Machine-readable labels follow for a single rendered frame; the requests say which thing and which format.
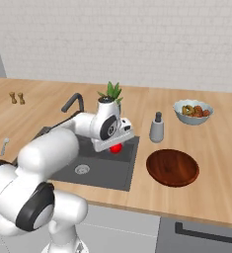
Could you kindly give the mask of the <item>white fruit bowl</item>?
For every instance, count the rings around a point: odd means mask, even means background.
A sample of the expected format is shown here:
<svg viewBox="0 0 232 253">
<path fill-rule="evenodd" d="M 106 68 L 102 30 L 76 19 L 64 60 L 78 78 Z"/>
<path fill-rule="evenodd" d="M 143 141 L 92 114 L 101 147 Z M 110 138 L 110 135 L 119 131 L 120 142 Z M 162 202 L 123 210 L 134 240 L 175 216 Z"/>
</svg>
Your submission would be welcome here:
<svg viewBox="0 0 232 253">
<path fill-rule="evenodd" d="M 203 110 L 209 110 L 209 112 L 211 114 L 213 114 L 214 110 L 213 108 L 204 103 L 204 102 L 201 102 L 201 101 L 198 101 L 198 100 L 189 100 L 189 99 L 186 99 L 186 100 L 180 100 L 180 101 L 177 101 L 174 106 L 173 106 L 173 109 L 178 117 L 178 119 L 184 123 L 184 124 L 187 124 L 187 125 L 190 125 L 190 126 L 198 126 L 198 125 L 201 125 L 203 123 L 205 123 L 208 119 L 209 119 L 209 116 L 206 116 L 206 117 L 191 117 L 191 116 L 186 116 L 183 114 L 183 106 L 187 106 L 187 105 L 190 105 L 190 106 L 201 106 L 201 108 Z"/>
</svg>

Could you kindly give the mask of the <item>pale grey cupboard door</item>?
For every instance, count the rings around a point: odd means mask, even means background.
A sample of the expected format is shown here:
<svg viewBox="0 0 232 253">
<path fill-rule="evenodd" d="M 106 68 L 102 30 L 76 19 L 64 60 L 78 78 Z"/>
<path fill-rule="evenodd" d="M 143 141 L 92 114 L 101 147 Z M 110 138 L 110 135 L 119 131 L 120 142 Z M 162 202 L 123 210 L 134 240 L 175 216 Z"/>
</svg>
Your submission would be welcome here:
<svg viewBox="0 0 232 253">
<path fill-rule="evenodd" d="M 77 226 L 90 253 L 155 253 L 157 235 L 88 223 Z"/>
</svg>

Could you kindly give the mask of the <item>dark grey sink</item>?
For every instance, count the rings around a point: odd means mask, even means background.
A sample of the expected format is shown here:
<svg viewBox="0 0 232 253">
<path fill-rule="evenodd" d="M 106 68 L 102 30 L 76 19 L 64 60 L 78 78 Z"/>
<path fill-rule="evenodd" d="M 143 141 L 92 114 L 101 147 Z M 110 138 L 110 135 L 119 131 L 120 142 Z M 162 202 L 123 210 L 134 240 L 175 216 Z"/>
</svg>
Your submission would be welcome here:
<svg viewBox="0 0 232 253">
<path fill-rule="evenodd" d="M 69 129 L 44 127 L 15 160 L 19 172 L 43 179 L 129 191 L 139 137 L 126 141 L 119 153 L 96 152 L 89 138 Z"/>
</svg>

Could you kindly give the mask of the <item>pale grey drawer front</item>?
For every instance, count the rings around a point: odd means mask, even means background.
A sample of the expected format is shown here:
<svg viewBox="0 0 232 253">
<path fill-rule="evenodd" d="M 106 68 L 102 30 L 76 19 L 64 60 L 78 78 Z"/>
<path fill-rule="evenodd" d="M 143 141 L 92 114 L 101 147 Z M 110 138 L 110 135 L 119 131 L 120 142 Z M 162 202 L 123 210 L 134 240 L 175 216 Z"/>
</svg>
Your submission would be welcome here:
<svg viewBox="0 0 232 253">
<path fill-rule="evenodd" d="M 144 236 L 156 236 L 160 217 L 135 211 L 123 211 L 89 205 L 85 223 Z"/>
</svg>

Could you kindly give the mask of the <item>dark grey tap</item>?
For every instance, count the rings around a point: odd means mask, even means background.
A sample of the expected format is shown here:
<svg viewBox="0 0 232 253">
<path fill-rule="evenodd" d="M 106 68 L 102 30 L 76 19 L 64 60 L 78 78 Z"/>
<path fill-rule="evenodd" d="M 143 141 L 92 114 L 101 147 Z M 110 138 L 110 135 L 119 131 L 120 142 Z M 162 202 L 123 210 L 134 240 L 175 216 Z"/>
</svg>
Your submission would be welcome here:
<svg viewBox="0 0 232 253">
<path fill-rule="evenodd" d="M 78 101 L 78 104 L 79 104 L 79 111 L 84 112 L 84 101 L 80 93 L 73 94 L 73 96 L 61 108 L 61 112 L 66 113 L 76 100 Z"/>
</svg>

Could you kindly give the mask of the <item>green potted plant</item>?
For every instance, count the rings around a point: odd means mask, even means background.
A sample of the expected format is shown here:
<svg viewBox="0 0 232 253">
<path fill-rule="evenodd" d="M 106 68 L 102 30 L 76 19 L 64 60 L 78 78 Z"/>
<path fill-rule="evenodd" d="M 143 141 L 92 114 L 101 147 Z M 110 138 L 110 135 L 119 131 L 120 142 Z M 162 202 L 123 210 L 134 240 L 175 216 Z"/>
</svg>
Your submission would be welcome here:
<svg viewBox="0 0 232 253">
<path fill-rule="evenodd" d="M 121 88 L 119 87 L 119 83 L 117 83 L 116 85 L 113 85 L 112 82 L 109 82 L 107 86 L 107 93 L 103 94 L 99 92 L 99 95 L 100 95 L 99 102 L 100 103 L 116 102 L 117 104 L 119 104 L 120 101 L 122 100 L 120 93 L 121 93 Z"/>
</svg>

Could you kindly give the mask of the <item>brown wooden bowl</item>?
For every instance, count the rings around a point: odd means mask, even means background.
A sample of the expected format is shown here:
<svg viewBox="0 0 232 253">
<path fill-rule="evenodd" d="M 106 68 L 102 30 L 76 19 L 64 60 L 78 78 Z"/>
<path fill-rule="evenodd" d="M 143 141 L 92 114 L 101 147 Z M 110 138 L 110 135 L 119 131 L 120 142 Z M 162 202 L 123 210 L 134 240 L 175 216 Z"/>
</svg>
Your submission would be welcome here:
<svg viewBox="0 0 232 253">
<path fill-rule="evenodd" d="M 199 174 L 196 161 L 187 153 L 175 149 L 154 151 L 146 160 L 146 168 L 155 181 L 173 188 L 191 184 Z"/>
</svg>

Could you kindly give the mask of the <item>orange fruit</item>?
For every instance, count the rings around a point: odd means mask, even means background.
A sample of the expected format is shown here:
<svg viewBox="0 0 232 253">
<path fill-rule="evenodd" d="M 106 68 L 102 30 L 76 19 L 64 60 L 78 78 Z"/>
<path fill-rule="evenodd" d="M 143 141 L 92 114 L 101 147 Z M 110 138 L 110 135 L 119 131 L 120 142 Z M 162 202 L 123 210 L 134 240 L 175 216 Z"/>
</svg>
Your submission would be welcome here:
<svg viewBox="0 0 232 253">
<path fill-rule="evenodd" d="M 194 106 L 194 117 L 202 118 L 202 117 L 208 117 L 210 115 L 209 110 L 204 110 L 201 106 Z"/>
</svg>

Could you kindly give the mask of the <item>dark grey dishwasher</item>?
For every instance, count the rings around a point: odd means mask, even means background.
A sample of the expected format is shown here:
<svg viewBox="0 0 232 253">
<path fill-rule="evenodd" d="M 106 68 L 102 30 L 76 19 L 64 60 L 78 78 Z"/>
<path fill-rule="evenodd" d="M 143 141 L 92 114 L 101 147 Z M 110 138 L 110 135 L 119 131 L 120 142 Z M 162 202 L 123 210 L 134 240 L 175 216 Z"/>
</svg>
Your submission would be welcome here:
<svg viewBox="0 0 232 253">
<path fill-rule="evenodd" d="M 175 232 L 175 222 L 184 229 L 232 237 L 232 228 L 162 217 L 155 253 L 232 253 L 232 244 L 195 238 Z"/>
</svg>

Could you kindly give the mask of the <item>green yellow fruit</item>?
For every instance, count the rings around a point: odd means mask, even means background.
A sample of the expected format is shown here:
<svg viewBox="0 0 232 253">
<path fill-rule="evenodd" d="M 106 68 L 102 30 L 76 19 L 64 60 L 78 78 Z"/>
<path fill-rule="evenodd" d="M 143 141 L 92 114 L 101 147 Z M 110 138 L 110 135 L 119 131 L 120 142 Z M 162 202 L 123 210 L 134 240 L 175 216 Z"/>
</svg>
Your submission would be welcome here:
<svg viewBox="0 0 232 253">
<path fill-rule="evenodd" d="M 190 105 L 183 106 L 183 114 L 184 115 L 192 115 L 194 113 L 194 108 Z"/>
</svg>

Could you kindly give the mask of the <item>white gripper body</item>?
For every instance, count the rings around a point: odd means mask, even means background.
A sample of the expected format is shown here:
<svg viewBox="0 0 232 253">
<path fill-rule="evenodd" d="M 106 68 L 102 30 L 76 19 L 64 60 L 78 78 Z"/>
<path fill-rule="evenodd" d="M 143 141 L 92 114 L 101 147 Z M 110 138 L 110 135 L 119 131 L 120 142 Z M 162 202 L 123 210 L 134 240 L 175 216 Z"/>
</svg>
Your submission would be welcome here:
<svg viewBox="0 0 232 253">
<path fill-rule="evenodd" d="M 117 131 L 111 138 L 109 138 L 107 140 L 93 139 L 92 143 L 93 143 L 93 147 L 94 147 L 95 151 L 101 152 L 101 151 L 104 151 L 104 150 L 110 148 L 111 146 L 125 142 L 133 137 L 134 137 L 134 133 L 133 133 L 132 129 L 129 129 L 129 130 L 123 129 L 121 131 Z"/>
</svg>

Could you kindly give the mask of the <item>grey soap dispenser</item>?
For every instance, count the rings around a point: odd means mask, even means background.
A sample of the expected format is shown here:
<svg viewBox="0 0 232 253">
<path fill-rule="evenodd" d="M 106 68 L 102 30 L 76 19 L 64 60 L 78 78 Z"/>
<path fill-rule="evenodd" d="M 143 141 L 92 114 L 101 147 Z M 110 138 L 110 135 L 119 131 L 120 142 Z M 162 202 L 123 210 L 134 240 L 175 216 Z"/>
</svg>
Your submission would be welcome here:
<svg viewBox="0 0 232 253">
<path fill-rule="evenodd" d="M 155 119 L 151 123 L 149 138 L 155 143 L 161 142 L 164 138 L 164 122 L 161 112 L 156 113 Z"/>
</svg>

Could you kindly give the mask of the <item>grey spoon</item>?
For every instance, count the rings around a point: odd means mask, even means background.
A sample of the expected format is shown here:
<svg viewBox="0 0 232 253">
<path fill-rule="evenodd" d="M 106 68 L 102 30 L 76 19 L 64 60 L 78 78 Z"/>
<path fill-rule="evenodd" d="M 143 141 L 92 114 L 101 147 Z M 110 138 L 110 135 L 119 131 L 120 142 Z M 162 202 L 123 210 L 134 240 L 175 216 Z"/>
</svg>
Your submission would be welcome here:
<svg viewBox="0 0 232 253">
<path fill-rule="evenodd" d="M 0 156 L 3 156 L 5 154 L 6 145 L 9 143 L 9 140 L 10 139 L 8 137 L 4 138 Z"/>
</svg>

